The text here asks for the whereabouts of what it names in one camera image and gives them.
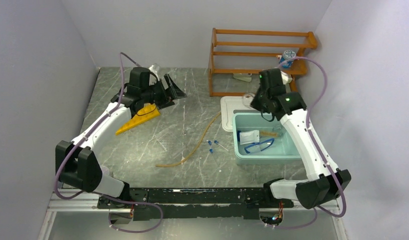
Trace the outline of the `clear glass watch plate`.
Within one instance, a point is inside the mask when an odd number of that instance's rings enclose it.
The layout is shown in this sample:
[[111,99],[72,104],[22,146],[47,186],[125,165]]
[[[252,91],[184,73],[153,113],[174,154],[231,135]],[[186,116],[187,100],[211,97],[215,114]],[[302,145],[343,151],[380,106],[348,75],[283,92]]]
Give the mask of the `clear glass watch plate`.
[[242,96],[241,101],[244,106],[250,107],[254,98],[255,98],[254,93],[246,93]]

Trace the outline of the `metal crucible tongs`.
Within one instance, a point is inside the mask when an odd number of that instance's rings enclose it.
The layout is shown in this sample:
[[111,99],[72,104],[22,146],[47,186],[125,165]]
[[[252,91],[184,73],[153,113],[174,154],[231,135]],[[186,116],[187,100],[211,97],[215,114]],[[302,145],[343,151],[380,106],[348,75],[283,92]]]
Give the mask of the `metal crucible tongs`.
[[286,133],[286,130],[282,125],[279,124],[272,128],[272,132],[275,137],[282,137]]

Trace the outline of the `tan bristle tube brush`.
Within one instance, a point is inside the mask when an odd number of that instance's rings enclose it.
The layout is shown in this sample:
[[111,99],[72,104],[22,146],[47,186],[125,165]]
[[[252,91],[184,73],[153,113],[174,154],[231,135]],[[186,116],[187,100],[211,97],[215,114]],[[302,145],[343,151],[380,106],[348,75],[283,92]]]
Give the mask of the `tan bristle tube brush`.
[[277,137],[279,137],[279,135],[280,135],[280,134],[277,133],[277,132],[271,132],[271,131],[260,131],[259,134],[260,134],[261,136],[271,137],[271,138],[277,138]]

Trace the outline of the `tan rubber tubing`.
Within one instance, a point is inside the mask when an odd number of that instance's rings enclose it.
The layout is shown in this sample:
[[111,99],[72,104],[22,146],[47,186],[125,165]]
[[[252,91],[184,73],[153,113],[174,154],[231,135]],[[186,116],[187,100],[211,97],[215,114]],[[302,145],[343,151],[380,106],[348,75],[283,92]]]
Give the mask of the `tan rubber tubing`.
[[222,115],[222,112],[219,111],[212,119],[211,121],[208,123],[208,125],[206,126],[206,128],[204,129],[204,131],[202,132],[197,144],[195,145],[195,147],[192,149],[192,151],[185,157],[183,157],[180,161],[175,162],[175,163],[171,163],[171,164],[155,164],[154,166],[156,168],[174,168],[180,165],[183,165],[200,147],[200,145],[202,144],[202,141],[204,140],[207,132],[209,131],[209,128],[212,126],[212,124],[217,120],[217,118],[219,118]]

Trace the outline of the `white plastic zip bag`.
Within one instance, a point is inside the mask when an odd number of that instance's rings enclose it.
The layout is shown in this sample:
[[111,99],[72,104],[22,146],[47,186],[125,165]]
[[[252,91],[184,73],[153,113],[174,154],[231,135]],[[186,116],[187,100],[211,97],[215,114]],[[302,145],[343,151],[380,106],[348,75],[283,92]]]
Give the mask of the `white plastic zip bag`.
[[241,145],[258,143],[260,140],[259,130],[241,131]]

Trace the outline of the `blue base graduated cylinder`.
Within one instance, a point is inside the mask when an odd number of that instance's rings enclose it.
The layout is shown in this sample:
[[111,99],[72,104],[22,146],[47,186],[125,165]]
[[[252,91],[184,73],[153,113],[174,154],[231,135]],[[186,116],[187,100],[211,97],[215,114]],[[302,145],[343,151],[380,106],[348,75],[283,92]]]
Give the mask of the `blue base graduated cylinder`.
[[236,131],[236,136],[237,136],[237,142],[238,143],[241,143],[241,132],[242,132],[241,130]]

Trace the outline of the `blue safety glasses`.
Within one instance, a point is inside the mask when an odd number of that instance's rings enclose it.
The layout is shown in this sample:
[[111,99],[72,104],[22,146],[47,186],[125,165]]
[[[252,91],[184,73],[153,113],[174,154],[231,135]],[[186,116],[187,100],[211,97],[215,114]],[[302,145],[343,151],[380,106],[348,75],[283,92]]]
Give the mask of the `blue safety glasses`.
[[263,141],[249,144],[244,147],[246,154],[256,154],[270,148],[275,142],[274,138],[264,139]]

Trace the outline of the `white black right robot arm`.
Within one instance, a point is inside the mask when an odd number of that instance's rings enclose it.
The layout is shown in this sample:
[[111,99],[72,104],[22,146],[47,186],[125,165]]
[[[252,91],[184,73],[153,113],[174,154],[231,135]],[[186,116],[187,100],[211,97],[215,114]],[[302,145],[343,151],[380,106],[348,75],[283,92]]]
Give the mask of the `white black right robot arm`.
[[306,209],[321,206],[339,197],[352,177],[347,169],[341,170],[332,160],[314,132],[309,108],[298,92],[287,92],[282,72],[278,68],[259,72],[259,88],[251,107],[262,114],[271,114],[290,135],[306,171],[306,180],[277,179],[265,184],[268,189],[262,201],[275,207],[281,199],[296,200]]

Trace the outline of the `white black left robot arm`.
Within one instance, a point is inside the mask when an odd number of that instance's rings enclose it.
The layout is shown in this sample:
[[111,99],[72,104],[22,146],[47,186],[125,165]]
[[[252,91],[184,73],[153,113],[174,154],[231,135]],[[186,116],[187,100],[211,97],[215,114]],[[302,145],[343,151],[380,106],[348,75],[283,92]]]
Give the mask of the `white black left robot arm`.
[[144,108],[145,104],[163,109],[174,101],[186,98],[183,92],[165,74],[159,78],[153,67],[134,67],[129,81],[123,82],[105,111],[83,133],[71,141],[62,140],[55,148],[54,192],[61,199],[58,184],[75,187],[81,192],[105,195],[118,208],[131,201],[130,185],[103,173],[96,154],[107,140]]

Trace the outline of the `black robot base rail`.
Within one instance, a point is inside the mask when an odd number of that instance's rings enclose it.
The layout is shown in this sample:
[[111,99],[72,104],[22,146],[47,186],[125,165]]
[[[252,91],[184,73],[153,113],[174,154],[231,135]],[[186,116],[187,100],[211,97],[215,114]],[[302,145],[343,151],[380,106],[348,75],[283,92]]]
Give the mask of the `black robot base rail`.
[[133,221],[148,221],[231,217],[258,220],[264,209],[294,207],[291,200],[276,199],[263,187],[131,188],[130,196],[135,204],[101,196],[97,208],[114,213],[133,211]]

